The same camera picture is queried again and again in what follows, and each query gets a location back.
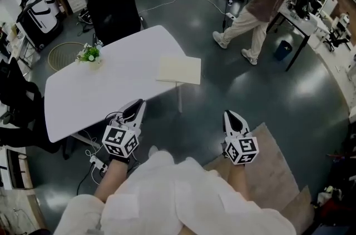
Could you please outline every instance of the trash bin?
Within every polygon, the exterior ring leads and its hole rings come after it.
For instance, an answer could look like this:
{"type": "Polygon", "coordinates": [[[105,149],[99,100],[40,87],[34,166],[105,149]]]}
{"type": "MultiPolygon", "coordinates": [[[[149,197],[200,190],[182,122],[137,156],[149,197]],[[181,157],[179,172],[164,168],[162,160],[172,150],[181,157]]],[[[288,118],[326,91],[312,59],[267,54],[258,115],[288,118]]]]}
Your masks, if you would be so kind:
{"type": "Polygon", "coordinates": [[[274,53],[274,57],[278,61],[281,61],[292,51],[292,49],[292,46],[288,42],[281,41],[277,50],[274,53]]]}

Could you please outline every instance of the white sneaker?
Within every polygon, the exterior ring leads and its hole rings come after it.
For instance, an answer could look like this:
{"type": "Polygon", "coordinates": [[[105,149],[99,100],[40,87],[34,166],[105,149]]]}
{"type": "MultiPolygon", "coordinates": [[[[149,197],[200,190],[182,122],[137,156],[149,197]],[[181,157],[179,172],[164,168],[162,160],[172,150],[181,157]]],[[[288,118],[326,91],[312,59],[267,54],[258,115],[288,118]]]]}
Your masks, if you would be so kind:
{"type": "Polygon", "coordinates": [[[151,157],[153,154],[155,154],[156,152],[158,152],[158,148],[156,146],[151,146],[150,150],[149,150],[149,157],[151,157]]]}
{"type": "Polygon", "coordinates": [[[250,52],[247,49],[242,49],[241,54],[245,57],[252,65],[257,65],[257,58],[251,58],[250,52]]]}
{"type": "Polygon", "coordinates": [[[228,45],[223,42],[223,34],[222,33],[213,32],[212,33],[212,37],[218,43],[218,45],[220,45],[221,48],[223,48],[223,49],[227,49],[228,48],[228,45]]]}

